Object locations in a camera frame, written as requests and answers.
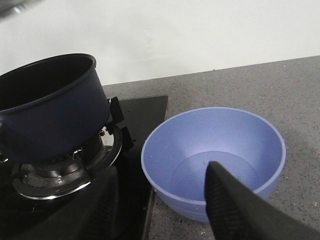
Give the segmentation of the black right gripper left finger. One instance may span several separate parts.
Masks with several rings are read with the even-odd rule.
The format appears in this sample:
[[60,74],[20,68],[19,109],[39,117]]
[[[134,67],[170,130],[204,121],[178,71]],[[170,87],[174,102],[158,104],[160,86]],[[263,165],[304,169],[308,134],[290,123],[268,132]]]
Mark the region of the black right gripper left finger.
[[118,206],[118,173],[105,168],[78,196],[18,240],[110,240]]

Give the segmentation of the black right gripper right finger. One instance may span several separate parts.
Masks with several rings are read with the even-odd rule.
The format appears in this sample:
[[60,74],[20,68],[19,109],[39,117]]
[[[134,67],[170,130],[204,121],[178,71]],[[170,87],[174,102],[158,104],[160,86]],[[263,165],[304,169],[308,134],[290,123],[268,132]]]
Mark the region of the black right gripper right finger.
[[318,240],[319,231],[289,217],[238,181],[220,163],[205,173],[206,213],[216,240]]

